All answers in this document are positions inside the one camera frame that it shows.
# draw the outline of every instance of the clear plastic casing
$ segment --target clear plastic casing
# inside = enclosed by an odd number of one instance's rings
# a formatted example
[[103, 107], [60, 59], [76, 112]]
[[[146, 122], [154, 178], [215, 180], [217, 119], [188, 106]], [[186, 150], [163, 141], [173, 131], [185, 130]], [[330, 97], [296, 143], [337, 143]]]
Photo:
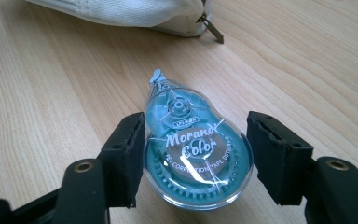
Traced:
[[185, 209], [233, 202], [253, 169], [246, 137], [204, 95], [165, 79], [160, 70], [150, 87], [144, 165], [151, 184], [166, 201]]

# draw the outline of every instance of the zipper pull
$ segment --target zipper pull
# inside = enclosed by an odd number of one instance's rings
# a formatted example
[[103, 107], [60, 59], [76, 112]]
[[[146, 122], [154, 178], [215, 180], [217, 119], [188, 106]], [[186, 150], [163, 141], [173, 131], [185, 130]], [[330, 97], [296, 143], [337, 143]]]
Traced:
[[206, 28], [216, 37], [216, 41], [220, 44], [225, 43], [225, 37], [217, 30], [217, 28], [206, 19], [206, 13], [204, 12], [202, 16], [197, 20], [197, 22], [202, 22]]

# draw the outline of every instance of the gear teeth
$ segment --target gear teeth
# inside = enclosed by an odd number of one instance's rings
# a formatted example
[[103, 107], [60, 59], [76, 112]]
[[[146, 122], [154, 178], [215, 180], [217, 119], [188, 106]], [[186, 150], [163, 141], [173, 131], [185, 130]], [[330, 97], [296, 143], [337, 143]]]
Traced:
[[[227, 172], [232, 172], [230, 175], [227, 176], [227, 178], [229, 178], [230, 182], [234, 182], [237, 179], [237, 172], [238, 172], [238, 164], [239, 162], [239, 157], [236, 155], [238, 154], [237, 150], [232, 150], [231, 151], [233, 156], [228, 157], [228, 163], [233, 167], [229, 168], [229, 166], [227, 167]], [[211, 200], [215, 197], [219, 197], [219, 193], [217, 192], [217, 189], [213, 186], [208, 186], [204, 189], [204, 192], [190, 192], [192, 189], [183, 189], [181, 188], [181, 186], [177, 186], [177, 184], [175, 184], [174, 182], [171, 181], [172, 177], [171, 177], [171, 172], [170, 171], [164, 171], [164, 166], [160, 164], [160, 159], [159, 157], [154, 159], [154, 162], [156, 163], [154, 165], [154, 168], [156, 169], [156, 173], [158, 175], [158, 177], [162, 180], [162, 182], [164, 183], [164, 185], [166, 185], [168, 187], [168, 189], [171, 189], [172, 192], [177, 192], [177, 194], [179, 194], [180, 196], [184, 196], [187, 198], [192, 198], [192, 199], [198, 199], [198, 200]], [[222, 186], [221, 190], [223, 192], [227, 192], [229, 191], [230, 187], [228, 185]]]

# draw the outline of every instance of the light wood grain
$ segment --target light wood grain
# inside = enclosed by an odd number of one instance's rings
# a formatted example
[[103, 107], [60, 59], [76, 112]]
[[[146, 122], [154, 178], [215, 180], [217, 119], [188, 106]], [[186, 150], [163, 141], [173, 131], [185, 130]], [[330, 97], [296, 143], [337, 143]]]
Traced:
[[[0, 0], [0, 198], [17, 208], [56, 188], [73, 161], [94, 158], [121, 119], [143, 110], [156, 68], [202, 91], [244, 132], [250, 110], [279, 119], [358, 167], [358, 1], [214, 0], [210, 33], [181, 38], [111, 27]], [[305, 223], [254, 174], [212, 212], [165, 203], [143, 178], [136, 209], [114, 223]]]

